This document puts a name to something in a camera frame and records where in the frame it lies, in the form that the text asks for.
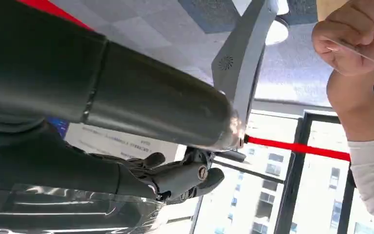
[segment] gray metal panel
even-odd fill
[[[257,64],[278,11],[275,0],[252,1],[212,63],[214,87],[246,122]]]

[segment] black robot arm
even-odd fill
[[[0,1],[2,115],[52,116],[212,150],[239,140],[230,103],[210,85],[16,1]]]

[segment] ceiling light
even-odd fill
[[[283,19],[276,17],[270,26],[266,37],[266,45],[274,45],[285,41],[289,37],[289,25]]]

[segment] clear plastic sheet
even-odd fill
[[[0,234],[145,234],[166,223],[163,207],[142,197],[0,184]]]

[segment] human arm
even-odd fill
[[[331,40],[344,41],[374,58],[374,0],[352,0],[318,23],[316,52],[335,70],[327,94],[351,148],[352,171],[361,198],[374,215],[374,62]]]

